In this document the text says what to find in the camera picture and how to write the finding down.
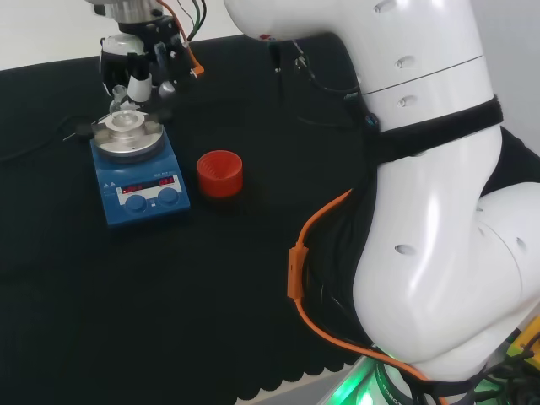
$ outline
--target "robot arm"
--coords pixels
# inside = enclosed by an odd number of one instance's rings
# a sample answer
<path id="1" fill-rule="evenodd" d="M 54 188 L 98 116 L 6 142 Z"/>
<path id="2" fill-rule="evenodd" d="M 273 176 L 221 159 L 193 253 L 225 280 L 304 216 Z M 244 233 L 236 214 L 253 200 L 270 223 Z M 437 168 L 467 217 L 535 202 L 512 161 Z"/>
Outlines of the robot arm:
<path id="1" fill-rule="evenodd" d="M 494 98 L 469 0 L 225 4 L 258 40 L 337 34 L 383 132 Z M 479 201 L 500 148 L 497 125 L 378 169 L 374 218 L 352 286 L 356 313 L 377 346 L 433 380 L 476 375 L 540 300 L 540 246 L 529 246 L 520 262 L 516 243 L 540 227 L 529 207 L 540 204 L 540 187 Z"/>
<path id="2" fill-rule="evenodd" d="M 157 1 L 87 1 L 96 14 L 114 19 L 121 31 L 101 41 L 100 73 L 109 95 L 121 85 L 130 101 L 140 105 L 150 99 L 153 87 L 159 86 L 165 97 L 175 92 L 175 79 L 191 77 L 190 52 L 174 19 L 163 15 Z"/>

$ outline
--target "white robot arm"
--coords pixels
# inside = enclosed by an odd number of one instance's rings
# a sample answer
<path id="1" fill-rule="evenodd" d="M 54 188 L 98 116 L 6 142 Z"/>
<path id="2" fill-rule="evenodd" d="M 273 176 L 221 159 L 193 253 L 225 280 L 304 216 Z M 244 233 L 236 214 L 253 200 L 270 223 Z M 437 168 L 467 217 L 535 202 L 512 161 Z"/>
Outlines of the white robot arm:
<path id="1" fill-rule="evenodd" d="M 469 0 L 225 4 L 258 40 L 337 34 L 383 132 L 494 98 Z M 500 149 L 497 125 L 378 169 L 356 312 L 378 347 L 434 381 L 480 372 L 540 301 L 540 185 L 479 199 Z"/>

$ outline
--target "red cup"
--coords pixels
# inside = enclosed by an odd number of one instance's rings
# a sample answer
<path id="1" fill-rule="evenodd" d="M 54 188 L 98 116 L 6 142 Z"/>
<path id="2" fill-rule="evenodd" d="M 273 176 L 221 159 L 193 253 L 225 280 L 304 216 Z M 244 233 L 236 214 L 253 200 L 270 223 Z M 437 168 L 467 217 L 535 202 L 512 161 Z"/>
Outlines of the red cup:
<path id="1" fill-rule="evenodd" d="M 228 150 L 214 150 L 197 162 L 199 188 L 211 198 L 238 194 L 244 186 L 242 159 Z"/>

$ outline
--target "orange cable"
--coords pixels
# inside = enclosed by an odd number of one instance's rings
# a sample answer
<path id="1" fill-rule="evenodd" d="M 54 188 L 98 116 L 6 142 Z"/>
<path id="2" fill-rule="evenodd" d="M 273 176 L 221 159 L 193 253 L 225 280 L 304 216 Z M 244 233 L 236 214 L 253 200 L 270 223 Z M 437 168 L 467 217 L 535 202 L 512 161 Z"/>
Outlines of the orange cable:
<path id="1" fill-rule="evenodd" d="M 302 298 L 301 294 L 299 294 L 299 286 L 301 289 L 301 273 L 302 273 L 302 267 L 303 262 L 305 260 L 305 255 L 307 254 L 307 248 L 304 246 L 304 240 L 305 237 L 311 228 L 311 226 L 325 213 L 327 213 L 329 210 L 334 209 L 337 205 L 343 202 L 343 200 L 350 194 L 352 190 L 349 190 L 348 192 L 345 192 L 338 198 L 330 201 L 327 205 L 325 205 L 323 208 L 319 209 L 304 225 L 302 230 L 300 231 L 300 236 L 298 238 L 298 241 L 296 242 L 296 247 L 291 249 L 291 253 L 289 253 L 289 267 L 290 267 L 290 273 L 289 273 L 289 285 L 294 284 L 292 290 L 289 287 L 289 297 L 293 298 L 294 303 L 296 305 L 296 309 L 298 313 L 300 314 L 302 320 L 304 320 L 305 324 L 310 327 L 310 329 L 315 332 L 317 335 L 319 335 L 321 338 L 327 340 L 330 343 L 335 344 L 336 346 L 340 348 L 345 348 L 347 350 L 350 350 L 352 352 L 362 354 L 366 357 L 370 357 L 375 360 L 382 361 L 383 363 L 389 364 L 393 367 L 396 367 L 398 369 L 401 369 L 403 371 L 408 372 L 411 375 L 414 375 L 416 378 L 422 381 L 429 381 L 429 379 L 422 374 L 420 371 L 416 370 L 414 367 L 412 367 L 409 364 L 402 363 L 401 361 L 398 361 L 396 359 L 393 359 L 390 356 L 387 356 L 385 354 L 377 353 L 373 350 L 370 350 L 368 348 L 363 348 L 361 346 L 355 346 L 350 343 L 346 343 L 342 340 L 339 340 L 328 333 L 322 331 L 305 313 L 304 307 L 302 306 Z M 298 278 L 300 277 L 300 281 L 296 280 L 297 283 L 294 283 L 294 280 L 291 278 Z M 439 398 L 441 405 L 448 405 L 448 402 L 446 401 L 446 398 Z"/>
<path id="2" fill-rule="evenodd" d="M 178 25 L 178 30 L 180 31 L 182 38 L 184 41 L 187 41 L 186 32 L 184 32 L 184 29 L 182 28 L 182 24 L 180 20 L 178 19 L 178 16 L 174 12 L 174 10 L 170 7 L 169 4 L 165 3 L 164 0 L 156 0 L 159 4 L 161 4 L 163 7 L 165 7 L 167 10 L 169 10 L 170 15 L 172 15 L 173 19 L 175 19 L 176 25 Z M 195 58 L 195 55 L 193 55 L 193 51 L 189 44 L 187 44 L 187 51 L 189 52 L 189 56 L 193 62 L 193 72 L 196 76 L 200 76 L 204 73 L 204 67 L 199 63 L 199 61 Z"/>

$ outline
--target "orange connector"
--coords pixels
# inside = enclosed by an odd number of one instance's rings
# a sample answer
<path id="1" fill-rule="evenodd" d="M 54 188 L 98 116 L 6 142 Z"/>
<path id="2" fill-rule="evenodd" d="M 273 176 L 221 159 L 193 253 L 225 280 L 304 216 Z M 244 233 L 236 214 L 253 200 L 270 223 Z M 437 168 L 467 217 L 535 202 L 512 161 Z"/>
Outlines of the orange connector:
<path id="1" fill-rule="evenodd" d="M 511 344 L 510 348 L 506 352 L 509 356 L 515 356 L 523 353 L 526 346 L 534 339 L 540 332 L 540 316 L 537 316 L 520 336 Z M 528 359 L 527 362 L 532 366 L 540 370 L 540 341 L 536 341 L 531 350 L 535 353 L 534 357 Z"/>
<path id="2" fill-rule="evenodd" d="M 293 300 L 298 300 L 304 296 L 302 287 L 302 269 L 304 268 L 305 257 L 308 248 L 302 244 L 296 244 L 289 250 L 289 275 L 287 282 L 287 296 Z"/>
<path id="3" fill-rule="evenodd" d="M 196 78 L 199 78 L 204 73 L 204 67 L 199 63 L 199 61 L 195 58 L 195 55 L 193 55 L 193 51 L 191 48 L 188 48 L 190 58 L 193 62 L 193 69 L 192 72 L 195 75 Z"/>

